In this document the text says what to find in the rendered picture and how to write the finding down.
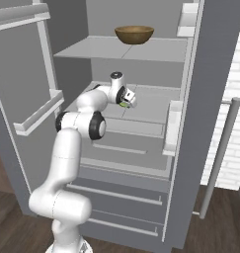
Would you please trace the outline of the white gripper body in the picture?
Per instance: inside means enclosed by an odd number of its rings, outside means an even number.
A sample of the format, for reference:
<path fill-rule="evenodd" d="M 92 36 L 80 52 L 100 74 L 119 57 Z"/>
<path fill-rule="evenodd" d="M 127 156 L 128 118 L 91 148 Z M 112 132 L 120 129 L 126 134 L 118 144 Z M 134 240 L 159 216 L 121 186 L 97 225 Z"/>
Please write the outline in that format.
<path fill-rule="evenodd" d="M 124 95 L 124 101 L 126 102 L 129 108 L 135 108 L 137 105 L 137 100 L 135 97 L 135 93 L 132 91 L 127 91 Z"/>

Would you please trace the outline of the grey fridge shelf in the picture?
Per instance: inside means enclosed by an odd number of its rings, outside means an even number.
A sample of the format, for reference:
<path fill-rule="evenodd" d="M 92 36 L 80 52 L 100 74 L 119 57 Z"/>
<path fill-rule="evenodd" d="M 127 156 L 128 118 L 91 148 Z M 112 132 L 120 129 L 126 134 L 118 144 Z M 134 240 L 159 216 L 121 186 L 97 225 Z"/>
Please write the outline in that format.
<path fill-rule="evenodd" d="M 124 108 L 127 91 L 135 93 L 135 108 Z M 112 83 L 94 86 L 80 94 L 75 102 L 75 112 L 64 112 L 58 117 L 58 130 L 73 128 L 84 138 L 100 139 L 106 131 L 160 135 L 166 123 L 171 101 L 177 101 L 177 89 Z"/>
<path fill-rule="evenodd" d="M 186 39 L 150 39 L 144 44 L 130 45 L 116 37 L 89 36 L 55 56 L 184 62 L 186 51 Z"/>

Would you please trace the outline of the brown wooden bowl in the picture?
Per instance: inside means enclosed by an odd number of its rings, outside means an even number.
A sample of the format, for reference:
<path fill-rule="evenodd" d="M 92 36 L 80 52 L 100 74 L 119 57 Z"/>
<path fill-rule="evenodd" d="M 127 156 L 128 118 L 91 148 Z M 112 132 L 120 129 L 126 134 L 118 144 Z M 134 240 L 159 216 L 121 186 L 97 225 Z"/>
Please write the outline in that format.
<path fill-rule="evenodd" d="M 151 38 L 154 29 L 147 26 L 123 26 L 115 28 L 115 33 L 125 44 L 143 44 Z"/>

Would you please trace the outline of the grey fridge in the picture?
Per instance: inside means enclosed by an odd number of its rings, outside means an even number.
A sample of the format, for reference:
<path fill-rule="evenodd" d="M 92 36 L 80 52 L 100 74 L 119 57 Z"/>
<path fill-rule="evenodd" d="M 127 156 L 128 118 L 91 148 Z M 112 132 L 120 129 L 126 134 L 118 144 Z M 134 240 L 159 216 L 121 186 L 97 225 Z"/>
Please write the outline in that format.
<path fill-rule="evenodd" d="M 190 67 L 194 60 L 194 37 L 177 36 L 178 24 L 184 3 L 198 3 L 200 0 L 46 0 L 51 19 L 48 25 L 50 45 L 53 51 L 54 66 L 59 86 L 63 90 L 65 110 L 75 108 L 76 97 L 94 86 L 109 85 L 111 73 L 119 71 L 124 75 L 126 85 L 142 85 L 165 89 L 177 89 L 177 101 L 185 102 L 187 86 L 190 81 Z M 92 37 L 117 37 L 115 28 L 123 26 L 147 26 L 154 29 L 150 39 L 186 39 L 187 51 L 184 62 L 165 62 L 133 59 L 75 58 L 57 57 L 56 53 L 69 46 Z M 160 135 L 144 135 L 163 139 L 166 124 L 162 125 Z M 170 168 L 163 175 L 150 175 L 108 167 L 83 164 L 82 167 L 110 170 L 133 176 L 168 181 L 166 212 L 160 222 L 163 225 L 161 243 L 144 243 L 127 246 L 140 248 L 153 253 L 161 253 L 163 232 L 166 226 L 166 213 L 176 152 Z"/>

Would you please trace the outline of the white door bin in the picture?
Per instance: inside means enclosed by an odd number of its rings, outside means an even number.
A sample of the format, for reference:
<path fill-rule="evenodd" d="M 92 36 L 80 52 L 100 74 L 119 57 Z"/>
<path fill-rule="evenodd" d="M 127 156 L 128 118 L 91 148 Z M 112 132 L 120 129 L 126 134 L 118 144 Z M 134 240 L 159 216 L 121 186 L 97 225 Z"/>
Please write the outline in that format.
<path fill-rule="evenodd" d="M 177 36 L 180 38 L 192 38 L 196 29 L 199 4 L 184 3 L 179 19 Z"/>
<path fill-rule="evenodd" d="M 50 99 L 30 115 L 22 123 L 14 123 L 14 129 L 17 135 L 30 135 L 47 117 L 54 113 L 64 102 L 61 90 L 50 89 Z"/>
<path fill-rule="evenodd" d="M 46 3 L 0 9 L 0 31 L 49 19 Z"/>
<path fill-rule="evenodd" d="M 179 136 L 179 127 L 183 109 L 182 101 L 171 101 L 166 123 L 163 154 L 174 156 Z"/>

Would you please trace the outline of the grey crisper drawer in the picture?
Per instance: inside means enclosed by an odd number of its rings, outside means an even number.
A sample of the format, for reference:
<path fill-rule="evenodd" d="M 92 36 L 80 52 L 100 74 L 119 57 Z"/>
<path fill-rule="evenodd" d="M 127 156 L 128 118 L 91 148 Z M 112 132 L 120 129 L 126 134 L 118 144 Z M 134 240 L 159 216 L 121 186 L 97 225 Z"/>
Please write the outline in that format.
<path fill-rule="evenodd" d="M 92 142 L 110 146 L 147 150 L 135 154 L 96 148 Z M 119 132 L 107 132 L 102 139 L 82 142 L 82 163 L 136 173 L 163 175 L 170 168 L 172 159 L 162 153 L 163 139 Z"/>

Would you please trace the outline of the grey freezer drawer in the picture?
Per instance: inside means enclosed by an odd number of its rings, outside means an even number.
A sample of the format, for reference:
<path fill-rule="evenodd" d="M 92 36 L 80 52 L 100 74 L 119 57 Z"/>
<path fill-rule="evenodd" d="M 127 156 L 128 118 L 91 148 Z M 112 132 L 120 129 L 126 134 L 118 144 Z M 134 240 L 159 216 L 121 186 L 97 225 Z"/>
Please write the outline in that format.
<path fill-rule="evenodd" d="M 85 222 L 80 226 L 82 233 L 86 236 L 123 245 L 139 245 L 144 243 L 162 242 L 163 225 L 161 223 L 147 221 L 141 218 L 129 217 L 122 214 L 115 214 L 97 210 L 92 211 L 90 218 L 101 219 L 110 222 L 121 222 L 123 224 L 137 224 L 138 222 L 141 222 L 142 224 L 146 224 L 148 228 L 156 226 L 158 230 L 158 236 L 154 237 L 139 234 L 131 231 L 96 224 L 89 221 Z"/>
<path fill-rule="evenodd" d="M 170 186 L 168 181 L 159 181 L 89 167 L 82 167 L 78 177 L 68 184 L 162 201 L 162 206 L 156 206 L 67 188 L 90 198 L 94 210 L 152 220 L 154 222 L 160 222 L 165 215 L 168 188 Z"/>

